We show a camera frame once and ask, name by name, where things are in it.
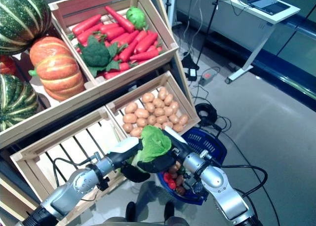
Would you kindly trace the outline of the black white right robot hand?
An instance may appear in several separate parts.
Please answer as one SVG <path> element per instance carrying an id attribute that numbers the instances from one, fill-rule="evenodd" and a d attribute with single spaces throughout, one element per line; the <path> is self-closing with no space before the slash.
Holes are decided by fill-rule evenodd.
<path id="1" fill-rule="evenodd" d="M 182 164 L 190 153 L 185 140 L 169 127 L 145 127 L 141 144 L 143 149 L 136 155 L 136 166 L 149 173 L 165 171 L 177 161 Z"/>

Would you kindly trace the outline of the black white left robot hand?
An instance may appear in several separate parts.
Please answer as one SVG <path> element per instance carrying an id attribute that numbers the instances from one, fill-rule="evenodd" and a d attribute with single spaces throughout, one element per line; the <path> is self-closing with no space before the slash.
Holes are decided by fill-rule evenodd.
<path id="1" fill-rule="evenodd" d="M 128 137 L 117 143 L 114 149 L 107 155 L 112 163 L 114 170 L 120 169 L 120 172 L 130 181 L 141 183 L 150 178 L 150 174 L 142 172 L 137 167 L 127 161 L 134 157 L 139 150 L 142 150 L 142 144 L 137 137 Z"/>

